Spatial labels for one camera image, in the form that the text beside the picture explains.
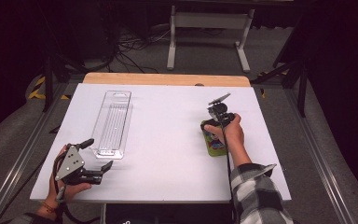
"person's arm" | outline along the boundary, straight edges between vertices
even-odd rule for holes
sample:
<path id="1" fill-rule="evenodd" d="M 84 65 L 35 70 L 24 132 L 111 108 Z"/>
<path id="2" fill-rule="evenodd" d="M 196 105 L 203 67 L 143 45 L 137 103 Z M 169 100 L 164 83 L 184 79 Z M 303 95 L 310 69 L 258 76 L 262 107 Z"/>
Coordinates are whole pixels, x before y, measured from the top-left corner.
<path id="1" fill-rule="evenodd" d="M 64 146 L 59 155 L 61 155 L 66 149 Z M 24 214 L 20 217 L 14 218 L 10 223 L 56 223 L 57 213 L 56 209 L 58 208 L 58 203 L 56 202 L 57 193 L 54 188 L 54 178 L 51 174 L 49 178 L 49 186 L 48 186 L 48 196 L 46 199 L 41 203 L 40 207 L 36 210 L 35 214 Z M 63 183 L 60 180 L 58 182 L 58 187 L 62 187 Z M 91 189 L 91 184 L 89 183 L 81 183 L 78 185 L 70 186 L 68 185 L 65 190 L 65 201 L 67 203 L 71 202 L 75 195 L 79 192 Z"/>
<path id="2" fill-rule="evenodd" d="M 244 146 L 240 122 L 241 117 L 235 114 L 235 119 L 225 128 L 227 148 L 235 165 L 230 181 L 240 223 L 293 223 L 290 215 L 283 209 L 280 192 L 269 178 L 275 165 L 252 163 Z M 220 128 L 211 125 L 205 125 L 204 128 L 225 143 Z"/>

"metal stand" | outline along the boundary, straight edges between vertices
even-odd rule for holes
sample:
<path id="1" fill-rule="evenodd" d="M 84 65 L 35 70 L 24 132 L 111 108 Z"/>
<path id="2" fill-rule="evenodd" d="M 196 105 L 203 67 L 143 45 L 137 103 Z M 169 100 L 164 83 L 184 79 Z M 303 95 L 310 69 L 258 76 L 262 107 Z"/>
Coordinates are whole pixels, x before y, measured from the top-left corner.
<path id="1" fill-rule="evenodd" d="M 244 73 L 250 72 L 250 67 L 243 47 L 251 27 L 255 11 L 251 9 L 248 14 L 221 14 L 221 13 L 193 13 L 176 12 L 175 6 L 171 11 L 171 43 L 168 52 L 167 69 L 173 70 L 176 52 L 176 27 L 202 27 L 243 30 L 241 41 L 235 43 Z"/>
<path id="2" fill-rule="evenodd" d="M 297 99 L 297 108 L 300 115 L 305 118 L 305 94 L 307 90 L 307 78 L 308 78 L 308 71 L 307 71 L 307 63 L 305 61 L 296 61 L 284 64 L 266 74 L 262 77 L 258 77 L 254 80 L 251 80 L 251 84 L 262 84 L 264 81 L 275 77 L 282 72 L 289 70 L 286 77 L 282 80 L 282 86 L 284 89 L 292 89 L 298 79 L 300 79 L 299 83 L 299 91 L 298 91 L 298 99 Z"/>
<path id="3" fill-rule="evenodd" d="M 48 111 L 48 108 L 53 102 L 53 73 L 58 79 L 59 82 L 67 82 L 70 78 L 68 71 L 65 68 L 65 65 L 69 64 L 74 67 L 77 71 L 84 73 L 85 75 L 89 72 L 87 68 L 82 65 L 79 65 L 64 56 L 59 54 L 52 55 L 48 53 L 45 60 L 45 78 L 46 78 L 46 101 L 43 112 Z"/>

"wrist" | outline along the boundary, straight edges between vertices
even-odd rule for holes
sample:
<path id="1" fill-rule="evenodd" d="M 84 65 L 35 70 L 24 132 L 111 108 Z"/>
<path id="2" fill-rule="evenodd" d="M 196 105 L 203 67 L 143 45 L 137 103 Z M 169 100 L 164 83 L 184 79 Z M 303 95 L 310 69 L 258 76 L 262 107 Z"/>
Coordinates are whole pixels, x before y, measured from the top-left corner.
<path id="1" fill-rule="evenodd" d="M 41 203 L 41 206 L 36 211 L 36 214 L 50 220 L 55 220 L 57 217 L 56 209 L 58 208 L 58 205 L 59 204 L 55 201 L 55 199 L 48 196 L 46 200 Z"/>
<path id="2" fill-rule="evenodd" d="M 229 146 L 229 152 L 236 167 L 245 163 L 252 163 L 243 145 Z"/>
<path id="3" fill-rule="evenodd" d="M 228 150 L 231 154 L 238 154 L 238 153 L 242 153 L 242 152 L 246 152 L 245 150 L 245 146 L 242 143 L 230 143 L 228 142 Z"/>

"green object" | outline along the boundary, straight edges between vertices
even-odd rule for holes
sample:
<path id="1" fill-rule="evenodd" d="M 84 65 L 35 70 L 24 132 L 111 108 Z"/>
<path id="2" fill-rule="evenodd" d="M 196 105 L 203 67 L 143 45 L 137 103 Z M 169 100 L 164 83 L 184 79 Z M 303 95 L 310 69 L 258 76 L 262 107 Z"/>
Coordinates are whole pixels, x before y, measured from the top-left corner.
<path id="1" fill-rule="evenodd" d="M 224 156 L 227 154 L 226 146 L 219 141 L 219 138 L 216 135 L 212 133 L 208 133 L 205 130 L 202 130 L 202 134 L 204 136 L 205 144 L 208 149 L 208 154 L 210 156 L 217 157 L 217 156 Z"/>

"aluminum rail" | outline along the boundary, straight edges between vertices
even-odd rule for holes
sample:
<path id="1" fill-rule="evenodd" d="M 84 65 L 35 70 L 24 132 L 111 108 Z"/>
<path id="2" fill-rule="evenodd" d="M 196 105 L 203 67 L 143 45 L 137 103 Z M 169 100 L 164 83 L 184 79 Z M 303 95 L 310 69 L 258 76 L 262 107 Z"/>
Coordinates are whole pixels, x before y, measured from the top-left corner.
<path id="1" fill-rule="evenodd" d="M 340 223 L 356 223 L 351 215 L 350 210 L 348 209 L 348 206 L 344 202 L 341 191 L 338 187 L 338 183 L 334 178 L 330 166 L 324 159 L 323 153 L 321 152 L 316 142 L 310 125 L 308 124 L 307 120 L 305 118 L 302 118 L 300 113 L 298 112 L 296 96 L 293 90 L 284 91 L 286 93 L 286 97 L 289 101 L 290 106 L 293 108 L 296 114 L 296 119 L 306 136 L 307 142 L 310 145 L 310 155 L 312 156 L 313 162 L 315 163 L 319 175 L 322 178 L 324 187 L 328 196 L 330 197 L 330 201 L 333 204 L 334 209 L 336 210 Z"/>
<path id="2" fill-rule="evenodd" d="M 59 102 L 60 97 L 65 91 L 66 86 L 67 84 L 65 83 L 58 84 L 58 87 L 54 92 L 54 101 L 52 102 L 49 109 L 45 113 L 42 113 L 42 115 L 40 116 L 38 122 L 34 126 L 34 129 L 30 137 L 28 138 L 24 148 L 22 149 L 19 157 L 15 161 L 13 167 L 7 173 L 5 182 L 0 188 L 0 214 L 2 213 L 4 207 L 6 206 L 11 193 L 13 192 L 17 183 L 19 182 L 22 172 L 24 171 L 25 166 L 28 163 L 28 160 L 30 160 L 31 155 L 34 152 L 34 149 L 36 148 L 36 144 L 39 141 L 39 136 L 43 128 L 45 127 L 48 119 L 50 118 L 52 112 L 54 111 L 55 106 Z"/>

